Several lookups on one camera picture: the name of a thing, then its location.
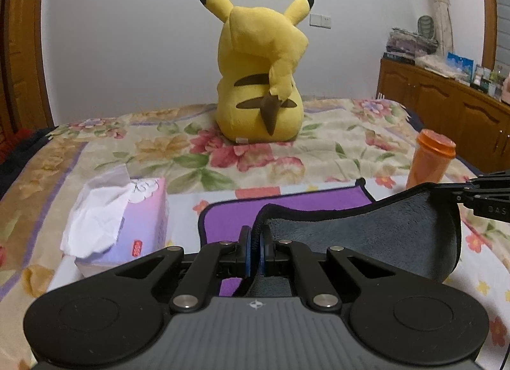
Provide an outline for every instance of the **orange lid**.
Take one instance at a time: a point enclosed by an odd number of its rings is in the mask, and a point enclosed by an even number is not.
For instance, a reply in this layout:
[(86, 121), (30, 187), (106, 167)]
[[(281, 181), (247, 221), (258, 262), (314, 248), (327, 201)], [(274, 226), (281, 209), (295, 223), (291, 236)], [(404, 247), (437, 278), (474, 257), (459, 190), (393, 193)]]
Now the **orange lid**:
[(440, 156), (451, 159), (455, 158), (455, 143), (448, 137), (438, 134), (431, 129), (422, 129), (416, 138), (416, 142)]

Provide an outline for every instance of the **curtain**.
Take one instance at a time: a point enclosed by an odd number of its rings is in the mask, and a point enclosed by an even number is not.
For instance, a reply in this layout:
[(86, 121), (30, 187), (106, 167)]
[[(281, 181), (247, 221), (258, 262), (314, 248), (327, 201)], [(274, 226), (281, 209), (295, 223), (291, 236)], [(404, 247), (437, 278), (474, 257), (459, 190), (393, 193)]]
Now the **curtain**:
[(450, 18), (450, 0), (434, 0), (435, 37), (439, 42), (438, 54), (453, 52), (453, 32)]

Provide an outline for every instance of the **round pad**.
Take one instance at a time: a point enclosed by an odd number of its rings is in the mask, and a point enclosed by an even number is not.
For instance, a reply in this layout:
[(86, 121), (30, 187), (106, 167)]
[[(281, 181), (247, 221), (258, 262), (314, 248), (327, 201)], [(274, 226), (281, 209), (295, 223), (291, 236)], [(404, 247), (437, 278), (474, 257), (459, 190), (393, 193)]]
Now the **round pad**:
[(103, 366), (145, 348), (163, 313), (148, 288), (126, 283), (85, 280), (37, 299), (24, 320), (35, 356), (65, 367)]
[(350, 324), (366, 346), (413, 366), (474, 358), (489, 331), (477, 300), (419, 278), (364, 288), (351, 308)]
[(400, 300), (395, 304), (393, 314), (401, 324), (417, 331), (439, 330), (453, 319), (453, 312), (447, 304), (427, 296)]

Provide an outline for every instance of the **window blind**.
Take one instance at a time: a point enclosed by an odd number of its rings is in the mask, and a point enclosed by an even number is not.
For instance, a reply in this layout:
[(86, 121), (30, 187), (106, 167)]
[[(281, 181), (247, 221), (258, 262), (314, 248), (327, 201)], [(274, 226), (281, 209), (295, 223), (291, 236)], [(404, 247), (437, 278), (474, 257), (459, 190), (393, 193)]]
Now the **window blind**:
[(496, 48), (496, 66), (510, 70), (510, 0), (496, 0), (498, 4), (498, 36)]

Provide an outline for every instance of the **pink tissue box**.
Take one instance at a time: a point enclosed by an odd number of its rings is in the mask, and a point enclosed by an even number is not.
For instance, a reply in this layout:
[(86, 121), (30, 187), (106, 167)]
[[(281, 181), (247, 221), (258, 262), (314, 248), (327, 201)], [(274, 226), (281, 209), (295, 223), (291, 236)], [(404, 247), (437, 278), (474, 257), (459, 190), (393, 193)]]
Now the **pink tissue box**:
[(133, 192), (120, 224), (117, 242), (101, 254), (76, 259), (84, 277), (109, 270), (165, 247), (165, 179), (132, 180)]

